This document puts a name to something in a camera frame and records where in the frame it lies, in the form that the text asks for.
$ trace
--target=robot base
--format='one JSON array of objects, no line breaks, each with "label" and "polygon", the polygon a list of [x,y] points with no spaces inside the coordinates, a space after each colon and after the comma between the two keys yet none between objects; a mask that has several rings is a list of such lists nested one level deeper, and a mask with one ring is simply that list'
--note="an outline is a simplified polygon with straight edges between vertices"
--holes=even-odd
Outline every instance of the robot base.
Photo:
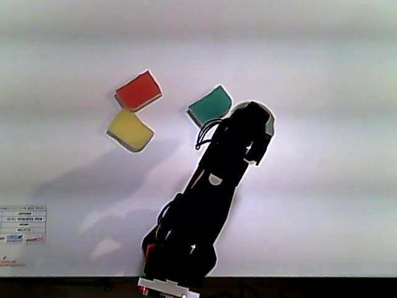
[{"label": "robot base", "polygon": [[189,291],[189,288],[178,286],[173,281],[159,281],[154,279],[139,278],[138,286],[142,289],[144,296],[149,296],[151,292],[155,293],[156,296],[163,296],[165,298],[199,298],[200,294]]}]

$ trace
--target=yellow sponge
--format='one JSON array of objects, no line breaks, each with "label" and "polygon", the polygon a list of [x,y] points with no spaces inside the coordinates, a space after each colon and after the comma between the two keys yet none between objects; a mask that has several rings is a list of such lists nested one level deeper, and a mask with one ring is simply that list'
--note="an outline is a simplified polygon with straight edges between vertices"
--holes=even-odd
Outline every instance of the yellow sponge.
[{"label": "yellow sponge", "polygon": [[107,129],[107,134],[127,150],[138,152],[144,149],[154,135],[134,112],[122,109]]}]

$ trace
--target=green sponge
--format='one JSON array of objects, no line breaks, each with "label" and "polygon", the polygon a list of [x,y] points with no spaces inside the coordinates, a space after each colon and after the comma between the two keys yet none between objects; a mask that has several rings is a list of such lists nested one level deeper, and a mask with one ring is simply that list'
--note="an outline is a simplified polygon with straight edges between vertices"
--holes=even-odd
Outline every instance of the green sponge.
[{"label": "green sponge", "polygon": [[218,85],[207,95],[189,105],[187,113],[201,128],[209,120],[224,117],[231,106],[230,95],[222,85]]}]

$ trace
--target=label sticker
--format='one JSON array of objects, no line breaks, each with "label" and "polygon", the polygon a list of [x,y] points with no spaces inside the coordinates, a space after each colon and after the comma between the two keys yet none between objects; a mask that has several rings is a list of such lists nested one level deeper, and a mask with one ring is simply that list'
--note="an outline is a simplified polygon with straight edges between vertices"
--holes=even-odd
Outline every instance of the label sticker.
[{"label": "label sticker", "polygon": [[0,206],[0,244],[45,243],[45,205]]},{"label": "label sticker", "polygon": [[14,258],[9,258],[7,256],[3,256],[0,261],[0,266],[1,267],[17,267],[17,266],[24,267],[24,266],[26,266],[26,264],[22,264]]}]

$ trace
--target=robotic arm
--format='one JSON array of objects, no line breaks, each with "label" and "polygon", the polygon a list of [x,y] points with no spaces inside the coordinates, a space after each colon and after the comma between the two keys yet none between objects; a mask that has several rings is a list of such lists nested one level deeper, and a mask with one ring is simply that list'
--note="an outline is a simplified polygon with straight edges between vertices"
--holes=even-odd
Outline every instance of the robotic arm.
[{"label": "robotic arm", "polygon": [[[256,102],[237,105],[225,119],[210,120],[198,134],[196,150],[209,143],[184,192],[161,211],[144,237],[145,296],[199,298],[216,266],[214,243],[225,225],[234,193],[249,165],[259,166],[274,135],[274,116]],[[210,140],[206,133],[218,126]]]}]

